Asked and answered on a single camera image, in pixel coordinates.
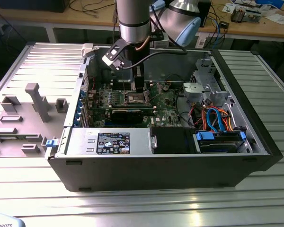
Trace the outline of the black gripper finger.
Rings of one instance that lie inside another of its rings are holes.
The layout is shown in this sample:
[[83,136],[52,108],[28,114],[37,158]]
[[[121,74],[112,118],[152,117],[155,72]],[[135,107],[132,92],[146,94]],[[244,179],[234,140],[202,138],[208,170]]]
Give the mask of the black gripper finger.
[[133,77],[136,92],[142,93],[144,88],[144,68],[134,68]]

